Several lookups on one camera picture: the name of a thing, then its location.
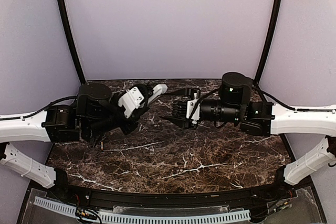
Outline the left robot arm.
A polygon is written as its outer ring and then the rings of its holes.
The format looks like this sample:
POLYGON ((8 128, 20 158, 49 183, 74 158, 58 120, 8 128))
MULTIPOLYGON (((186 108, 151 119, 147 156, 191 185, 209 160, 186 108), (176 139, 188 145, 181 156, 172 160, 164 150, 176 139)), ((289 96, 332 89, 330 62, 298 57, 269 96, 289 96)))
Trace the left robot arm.
POLYGON ((125 91, 112 93, 101 83, 83 84, 76 96, 58 99, 36 112, 1 116, 1 165, 44 188, 53 188, 61 200, 69 201, 74 197, 74 189, 67 184, 67 173, 39 163, 19 151, 13 143, 82 140, 96 146, 114 129, 120 129, 125 135, 134 131, 150 103, 165 91, 166 86, 153 88, 136 84, 125 91))

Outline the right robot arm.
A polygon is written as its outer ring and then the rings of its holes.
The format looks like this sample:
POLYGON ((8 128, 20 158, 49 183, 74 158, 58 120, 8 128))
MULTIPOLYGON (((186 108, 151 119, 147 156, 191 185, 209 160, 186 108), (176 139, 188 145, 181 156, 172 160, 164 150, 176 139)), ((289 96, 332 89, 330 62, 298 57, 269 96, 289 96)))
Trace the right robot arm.
POLYGON ((266 136, 286 133, 322 134, 324 137, 312 150, 276 171, 275 181, 268 188, 273 200, 280 199, 301 180, 325 165, 335 162, 335 105, 296 108, 276 98, 271 102, 253 102, 251 78, 238 72, 227 72, 222 83, 205 95, 199 89, 180 89, 173 96, 188 97, 176 101, 172 114, 164 117, 182 129, 196 129, 199 122, 210 121, 217 129, 227 123, 249 135, 266 136))

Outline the white remote control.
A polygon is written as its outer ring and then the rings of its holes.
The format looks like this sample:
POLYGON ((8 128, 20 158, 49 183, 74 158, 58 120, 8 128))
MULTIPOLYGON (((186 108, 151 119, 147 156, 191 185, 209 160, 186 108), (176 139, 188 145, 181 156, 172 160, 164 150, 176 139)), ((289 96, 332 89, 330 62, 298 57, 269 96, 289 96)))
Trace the white remote control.
POLYGON ((165 94, 167 91, 167 85, 166 84, 157 84, 153 88, 148 88, 148 106, 155 102, 161 95, 165 94))

